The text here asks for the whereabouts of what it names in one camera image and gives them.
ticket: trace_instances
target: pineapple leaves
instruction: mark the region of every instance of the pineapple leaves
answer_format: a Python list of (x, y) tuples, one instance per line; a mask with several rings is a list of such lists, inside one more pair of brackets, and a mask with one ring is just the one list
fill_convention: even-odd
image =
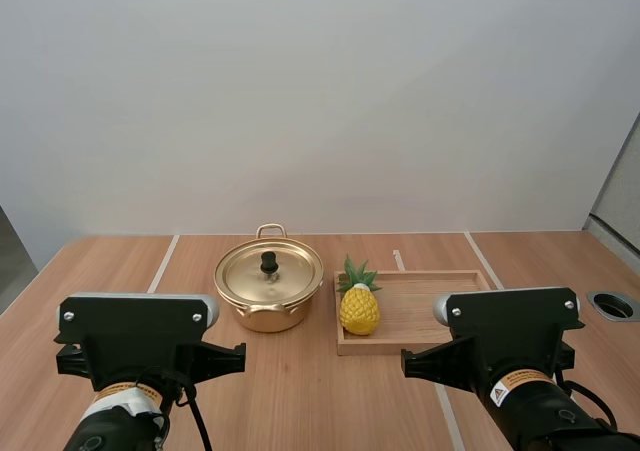
[(348, 282), (340, 283), (340, 289), (338, 291), (344, 293), (346, 291), (349, 291), (354, 285), (358, 283), (366, 284), (371, 291), (377, 291), (381, 289), (380, 286), (376, 286), (375, 284), (373, 284), (373, 281), (376, 279), (378, 272), (365, 271), (368, 263), (369, 261), (365, 261), (358, 267), (358, 269), (356, 269), (353, 261), (351, 260), (351, 257), (347, 255), (347, 259), (345, 259), (344, 261), (344, 271), (347, 275)]
[(378, 275), (377, 271), (369, 271), (368, 273), (364, 273), (362, 282), (367, 286), (369, 286), (369, 289), (371, 289), (373, 280), (376, 279), (377, 275)]
[(362, 263), (360, 265), (360, 267), (358, 268), (357, 274), (358, 274), (358, 279), (362, 279), (362, 277), (364, 276), (364, 270), (367, 267), (367, 263), (369, 262), (369, 260), (367, 259), (364, 263)]
[(349, 255), (347, 255), (347, 259), (344, 261), (344, 270), (347, 273), (349, 281), (351, 281), (351, 286), (356, 284), (358, 282), (358, 275)]

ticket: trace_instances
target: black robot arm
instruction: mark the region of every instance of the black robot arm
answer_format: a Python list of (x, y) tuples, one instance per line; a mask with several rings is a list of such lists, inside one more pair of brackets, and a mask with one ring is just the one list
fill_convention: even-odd
[(64, 344), (58, 372), (91, 379), (98, 392), (65, 451), (157, 451), (169, 413), (193, 412), (204, 448), (211, 450), (196, 404), (196, 383), (244, 371), (246, 346), (202, 342), (218, 318), (206, 295), (81, 293), (58, 309)]
[[(617, 431), (602, 400), (563, 379), (575, 352), (562, 335), (584, 327), (578, 310), (569, 288), (443, 296), (434, 315), (453, 340), (419, 354), (403, 350), (404, 375), (475, 393), (516, 451), (640, 451), (640, 439)], [(590, 417), (572, 390), (604, 406), (610, 422)]]

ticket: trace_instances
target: pineapple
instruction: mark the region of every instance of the pineapple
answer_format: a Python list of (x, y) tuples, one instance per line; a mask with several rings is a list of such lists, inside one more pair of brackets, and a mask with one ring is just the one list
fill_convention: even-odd
[(347, 256), (344, 270), (348, 282), (340, 287), (340, 292), (346, 291), (340, 304), (340, 324), (353, 334), (367, 335), (375, 331), (380, 321), (378, 302), (371, 294), (380, 289), (373, 284), (377, 271), (365, 272), (367, 261), (356, 269)]

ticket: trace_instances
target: golden pot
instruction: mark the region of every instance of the golden pot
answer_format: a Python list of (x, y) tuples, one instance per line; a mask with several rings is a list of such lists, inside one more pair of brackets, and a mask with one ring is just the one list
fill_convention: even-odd
[[(282, 237), (262, 237), (277, 228)], [(215, 283), (234, 308), (240, 324), (253, 331), (289, 329), (309, 312), (311, 298), (322, 285), (320, 256), (304, 243), (287, 238), (279, 224), (258, 228), (256, 239), (229, 251), (218, 263)]]

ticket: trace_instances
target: white line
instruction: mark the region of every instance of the white line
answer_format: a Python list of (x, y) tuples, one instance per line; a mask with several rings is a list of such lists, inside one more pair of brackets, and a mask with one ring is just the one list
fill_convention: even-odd
[(451, 407), (451, 401), (449, 401), (447, 390), (442, 384), (436, 383), (436, 393), (438, 394), (438, 399), (440, 400), (440, 406), (442, 407), (444, 419), (447, 421), (447, 428), (449, 428), (449, 436), (451, 437), (451, 442), (453, 443), (453, 449), (455, 451), (464, 451), (464, 442), (462, 441), (462, 435), (460, 434), (460, 429), (458, 428), (456, 416), (453, 414), (453, 408)]
[(398, 266), (398, 271), (406, 271), (404, 267), (404, 263), (402, 262), (402, 256), (400, 256), (400, 251), (398, 251), (397, 249), (394, 249), (393, 257), (396, 258), (396, 265)]
[[(404, 262), (402, 261), (402, 255), (397, 249), (393, 250), (393, 257), (396, 260), (398, 271), (406, 271)], [(442, 414), (447, 422), (447, 428), (449, 428), (449, 436), (451, 437), (451, 443), (453, 444), (454, 451), (465, 451), (464, 442), (462, 441), (462, 435), (460, 434), (460, 428), (458, 428), (458, 422), (456, 416), (453, 414), (453, 408), (451, 407), (451, 401), (447, 395), (447, 390), (442, 384), (435, 383), (436, 394), (438, 400), (440, 400), (440, 407), (442, 408)]]
[(158, 284), (160, 284), (160, 280), (162, 279), (164, 270), (167, 269), (167, 265), (169, 264), (169, 260), (171, 259), (173, 250), (176, 249), (176, 244), (178, 244), (179, 239), (180, 239), (180, 235), (176, 234), (171, 240), (171, 244), (169, 244), (169, 247), (167, 248), (167, 252), (164, 255), (164, 259), (160, 263), (160, 267), (158, 268), (158, 271), (156, 272), (156, 275), (153, 278), (153, 281), (151, 281), (151, 285), (149, 286), (149, 289), (147, 289), (148, 294), (156, 292), (156, 288), (158, 287)]
[(489, 261), (487, 261), (487, 258), (484, 257), (484, 254), (482, 254), (482, 251), (480, 251), (480, 248), (478, 247), (476, 242), (473, 240), (473, 236), (471, 236), (471, 233), (469, 231), (465, 231), (464, 236), (465, 238), (467, 238), (467, 241), (469, 241), (469, 245), (471, 245), (471, 248), (473, 248), (473, 251), (476, 253), (476, 256), (482, 263), (482, 266), (484, 266), (484, 269), (487, 271), (487, 273), (489, 273), (489, 276), (491, 277), (494, 284), (496, 285), (496, 288), (504, 289), (504, 286), (498, 279), (498, 276), (496, 275), (495, 271), (489, 264)]

